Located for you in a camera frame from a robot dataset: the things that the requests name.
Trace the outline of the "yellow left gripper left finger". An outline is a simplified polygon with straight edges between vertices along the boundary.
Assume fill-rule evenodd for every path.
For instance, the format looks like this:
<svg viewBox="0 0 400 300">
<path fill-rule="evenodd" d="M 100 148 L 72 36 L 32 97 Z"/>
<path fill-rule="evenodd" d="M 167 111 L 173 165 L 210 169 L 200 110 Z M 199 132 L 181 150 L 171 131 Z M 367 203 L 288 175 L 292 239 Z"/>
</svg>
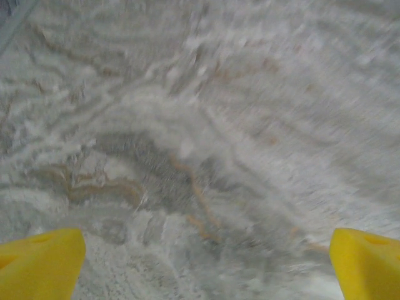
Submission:
<svg viewBox="0 0 400 300">
<path fill-rule="evenodd" d="M 71 299 L 85 254 L 78 228 L 1 244 L 1 299 Z"/>
</svg>

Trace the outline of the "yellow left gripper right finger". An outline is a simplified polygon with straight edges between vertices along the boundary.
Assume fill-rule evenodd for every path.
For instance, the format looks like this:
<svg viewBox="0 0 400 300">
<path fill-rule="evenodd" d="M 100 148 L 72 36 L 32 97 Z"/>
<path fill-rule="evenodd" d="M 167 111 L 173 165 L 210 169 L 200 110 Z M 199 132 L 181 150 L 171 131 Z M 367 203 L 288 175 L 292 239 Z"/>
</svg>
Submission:
<svg viewBox="0 0 400 300">
<path fill-rule="evenodd" d="M 399 299 L 398 240 L 337 228 L 332 234 L 329 257 L 345 299 Z"/>
</svg>

